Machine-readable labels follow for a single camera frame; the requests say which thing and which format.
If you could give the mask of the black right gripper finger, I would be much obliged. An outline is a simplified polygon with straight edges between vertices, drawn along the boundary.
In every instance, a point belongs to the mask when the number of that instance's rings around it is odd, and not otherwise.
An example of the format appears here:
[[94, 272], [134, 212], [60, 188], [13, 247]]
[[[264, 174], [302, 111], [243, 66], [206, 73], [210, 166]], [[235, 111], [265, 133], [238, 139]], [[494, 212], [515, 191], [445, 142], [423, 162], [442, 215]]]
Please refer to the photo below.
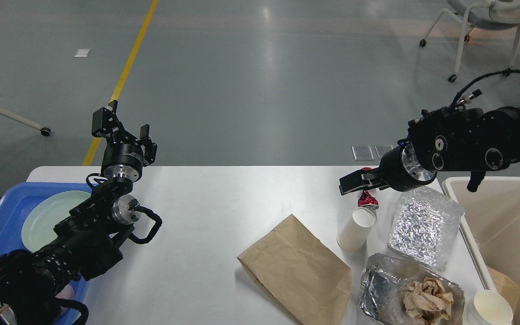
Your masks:
[[339, 179], [340, 195], [359, 190], [371, 190], [377, 187], [378, 175], [373, 169], [359, 169]]

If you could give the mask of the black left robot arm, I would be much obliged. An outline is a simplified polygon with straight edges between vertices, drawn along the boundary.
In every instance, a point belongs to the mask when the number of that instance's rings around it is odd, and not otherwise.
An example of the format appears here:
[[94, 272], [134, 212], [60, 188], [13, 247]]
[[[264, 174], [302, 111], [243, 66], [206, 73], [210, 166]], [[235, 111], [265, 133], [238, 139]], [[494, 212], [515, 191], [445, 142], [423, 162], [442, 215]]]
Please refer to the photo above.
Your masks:
[[101, 171], [85, 181], [89, 198], [70, 210], [53, 228], [56, 239], [35, 252], [26, 249], [0, 255], [0, 325], [51, 325], [62, 309], [78, 311], [84, 325], [88, 308], [59, 294], [72, 281], [103, 275], [122, 260], [127, 240], [149, 243], [162, 220], [131, 195], [142, 169], [151, 165], [157, 144], [145, 124], [136, 137], [117, 117], [118, 101], [93, 114], [92, 136], [107, 140]]

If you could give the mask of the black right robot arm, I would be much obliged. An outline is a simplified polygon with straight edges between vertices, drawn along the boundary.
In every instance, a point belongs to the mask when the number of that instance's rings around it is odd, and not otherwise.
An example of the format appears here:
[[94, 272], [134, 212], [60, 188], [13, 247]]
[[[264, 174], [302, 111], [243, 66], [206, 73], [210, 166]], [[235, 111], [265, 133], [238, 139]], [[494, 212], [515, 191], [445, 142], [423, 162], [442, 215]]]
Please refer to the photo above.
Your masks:
[[487, 172], [520, 162], [520, 106], [484, 112], [466, 106], [481, 90], [475, 83], [495, 75], [520, 74], [507, 68], [478, 76], [458, 91], [450, 105], [421, 111], [408, 122], [407, 136], [381, 157], [373, 169], [359, 169], [339, 179], [341, 195], [358, 190], [394, 189], [402, 193], [426, 186], [439, 172], [470, 172], [467, 188], [477, 191]]

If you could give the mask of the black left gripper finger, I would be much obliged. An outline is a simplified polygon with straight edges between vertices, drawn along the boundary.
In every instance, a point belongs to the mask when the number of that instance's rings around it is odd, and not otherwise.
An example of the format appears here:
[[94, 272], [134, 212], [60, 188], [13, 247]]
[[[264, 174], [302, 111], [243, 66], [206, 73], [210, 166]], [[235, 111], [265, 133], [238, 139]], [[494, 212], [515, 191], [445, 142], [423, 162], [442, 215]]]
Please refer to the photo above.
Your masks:
[[122, 122], [117, 117], [118, 100], [112, 100], [107, 107], [101, 107], [93, 113], [91, 135], [107, 141], [127, 139]]
[[151, 140], [149, 132], [149, 124], [140, 128], [139, 146], [143, 147], [143, 165], [153, 164], [157, 156], [158, 145]]

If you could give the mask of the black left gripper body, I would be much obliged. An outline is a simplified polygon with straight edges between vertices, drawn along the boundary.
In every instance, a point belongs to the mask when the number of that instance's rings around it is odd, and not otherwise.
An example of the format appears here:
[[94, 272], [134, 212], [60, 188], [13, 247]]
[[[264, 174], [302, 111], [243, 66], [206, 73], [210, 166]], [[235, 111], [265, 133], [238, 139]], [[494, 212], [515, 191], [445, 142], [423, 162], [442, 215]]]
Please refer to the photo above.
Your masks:
[[123, 177], [132, 182], [142, 177], [143, 147], [139, 139], [122, 143], [108, 143], [101, 167], [101, 176], [106, 179]]

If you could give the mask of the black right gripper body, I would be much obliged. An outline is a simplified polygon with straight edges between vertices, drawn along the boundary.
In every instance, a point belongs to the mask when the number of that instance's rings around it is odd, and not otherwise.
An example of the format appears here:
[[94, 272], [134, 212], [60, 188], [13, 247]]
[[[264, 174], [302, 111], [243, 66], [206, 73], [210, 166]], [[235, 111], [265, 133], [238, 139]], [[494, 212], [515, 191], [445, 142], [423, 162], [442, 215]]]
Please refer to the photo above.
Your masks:
[[412, 143], [402, 143], [382, 156], [378, 168], [368, 173], [370, 188], [394, 189], [407, 192], [429, 185], [437, 172], [429, 171], [420, 164]]

